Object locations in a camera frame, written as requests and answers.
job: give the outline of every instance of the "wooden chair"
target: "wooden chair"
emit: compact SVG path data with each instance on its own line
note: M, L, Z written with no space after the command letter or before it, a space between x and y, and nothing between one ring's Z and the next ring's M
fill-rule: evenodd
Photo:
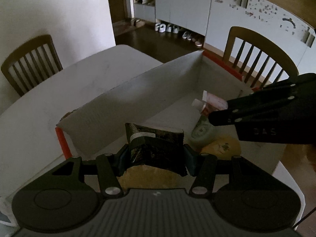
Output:
M245 47L246 42L251 44L251 47L250 47L250 49L249 49L249 51L244 59L244 62L242 63L242 66L239 70L239 73L241 73L241 74L244 73L244 70L245 70L247 63L248 63L248 61L251 57L251 54L253 52L253 48L257 47L260 50L257 57L255 58L255 60L252 64L252 66L250 67L248 73L245 76L245 79L244 79L245 83L247 83L249 81L249 79L251 78L252 73L253 73L255 67L257 66L257 63L262 55L262 52L264 52L267 55L267 58L265 59L259 72L257 73L256 77L254 77L254 79L252 81L252 84L250 86L251 88L255 87L256 83L258 82L259 78L261 77L261 74L263 73L264 69L266 68L267 63L268 63L270 58L274 60L274 64L273 64L272 68L270 69L269 73L267 74L267 76L262 81L260 88L263 88L266 85L266 83L268 82L269 78L271 77L271 75L272 75L272 73L275 70L277 65L279 65L282 69L279 72L279 74L277 75L277 77L275 78L274 83L280 79L280 77L284 71L292 79L295 79L298 76L298 70L297 70L294 62L280 47L278 47L275 43L273 43L269 39L265 38L261 34L258 34L255 31L252 31L250 29L243 28L243 27L234 26L234 27L231 27L231 29L229 31L228 40L227 40L227 44L226 44L224 56L223 56L223 61L226 64L229 63L230 55L232 53L236 38L240 38L241 40L243 40L243 42L241 44L239 52L236 56L236 59L233 63L233 66L232 66L234 69L237 67L237 64L239 62L239 59L241 57L241 54L242 54L242 51Z
M20 96L62 69L50 35L27 41L1 66L2 73Z

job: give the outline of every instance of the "silver bolt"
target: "silver bolt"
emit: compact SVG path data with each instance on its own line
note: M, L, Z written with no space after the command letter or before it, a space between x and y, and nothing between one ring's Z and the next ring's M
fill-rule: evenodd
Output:
M207 189L203 186L196 186L192 188L192 192L197 195L203 195L207 193Z
M108 195L117 195L121 192L121 189L118 187L108 187L105 189L105 193Z

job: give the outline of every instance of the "table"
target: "table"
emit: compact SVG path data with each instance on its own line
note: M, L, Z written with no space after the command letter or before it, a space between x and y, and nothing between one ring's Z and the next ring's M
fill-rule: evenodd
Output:
M0 196L64 160L55 127L67 112L161 64L118 45L65 68L18 99L0 116Z

